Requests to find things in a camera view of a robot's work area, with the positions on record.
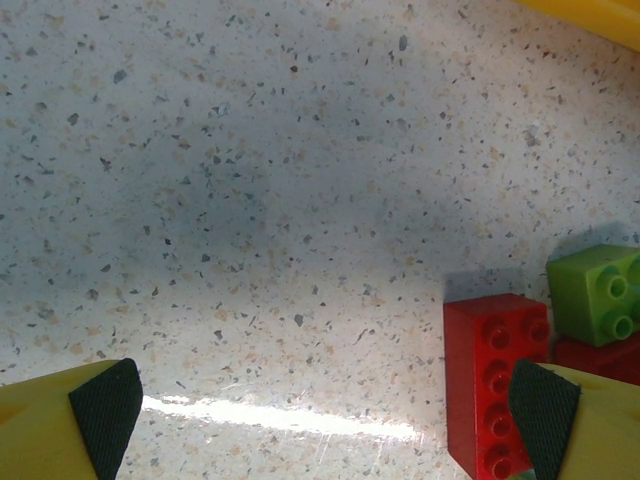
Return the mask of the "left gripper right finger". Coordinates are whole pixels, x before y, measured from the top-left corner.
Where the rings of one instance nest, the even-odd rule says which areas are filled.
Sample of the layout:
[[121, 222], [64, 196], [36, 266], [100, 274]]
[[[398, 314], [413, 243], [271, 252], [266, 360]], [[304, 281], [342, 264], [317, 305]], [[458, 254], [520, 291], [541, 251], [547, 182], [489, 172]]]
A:
[[637, 479], [639, 387], [522, 359], [508, 405], [538, 479]]

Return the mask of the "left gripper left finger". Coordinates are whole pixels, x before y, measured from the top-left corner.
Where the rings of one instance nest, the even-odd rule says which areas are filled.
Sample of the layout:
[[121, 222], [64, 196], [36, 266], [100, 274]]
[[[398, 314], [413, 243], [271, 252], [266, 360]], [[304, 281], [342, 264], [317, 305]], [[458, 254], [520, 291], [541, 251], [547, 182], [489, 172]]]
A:
[[1, 387], [3, 479], [114, 479], [143, 400], [134, 360]]

